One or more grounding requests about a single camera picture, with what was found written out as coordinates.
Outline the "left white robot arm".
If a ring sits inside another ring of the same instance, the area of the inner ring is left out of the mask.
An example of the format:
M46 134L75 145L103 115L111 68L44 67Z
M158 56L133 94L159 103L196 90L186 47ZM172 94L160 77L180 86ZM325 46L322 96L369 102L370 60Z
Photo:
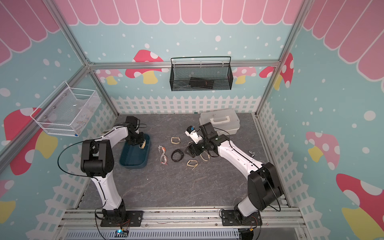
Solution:
M119 195L113 169L115 160L112 148L125 143L119 163L126 169L142 169L147 165L150 137L139 131L141 122L134 116L105 132L96 140L82 143L81 170L95 184L101 200L102 220L111 224L123 224L129 220L125 203Z

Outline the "beige watch box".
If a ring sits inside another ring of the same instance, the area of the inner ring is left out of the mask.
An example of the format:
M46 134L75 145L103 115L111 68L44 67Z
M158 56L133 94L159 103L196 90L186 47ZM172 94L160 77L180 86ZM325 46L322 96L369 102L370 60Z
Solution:
M139 144L140 149L144 149L146 146L146 140L144 140L142 143Z

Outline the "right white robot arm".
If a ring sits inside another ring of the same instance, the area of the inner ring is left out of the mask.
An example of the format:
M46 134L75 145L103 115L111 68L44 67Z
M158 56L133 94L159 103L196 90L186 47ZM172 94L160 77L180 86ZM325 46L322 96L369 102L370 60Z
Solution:
M211 123L196 129L189 126L185 134L193 141L187 147L190 156L214 152L229 161L247 179L247 196L234 209L238 218L262 211L284 194L276 167L263 164L238 148L227 135L219 135Z

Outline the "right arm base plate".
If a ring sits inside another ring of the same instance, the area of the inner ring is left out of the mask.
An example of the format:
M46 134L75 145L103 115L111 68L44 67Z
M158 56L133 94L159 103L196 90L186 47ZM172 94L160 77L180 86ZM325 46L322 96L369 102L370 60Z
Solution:
M238 210L219 210L219 217L223 226L250 226L260 227L263 225L260 212L254 212L248 217L244 217Z

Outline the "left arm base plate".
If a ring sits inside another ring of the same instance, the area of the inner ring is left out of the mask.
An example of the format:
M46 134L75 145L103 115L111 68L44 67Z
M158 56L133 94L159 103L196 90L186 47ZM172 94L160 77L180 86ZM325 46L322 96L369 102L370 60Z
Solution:
M103 210L101 227L140 227L143 211L105 211Z

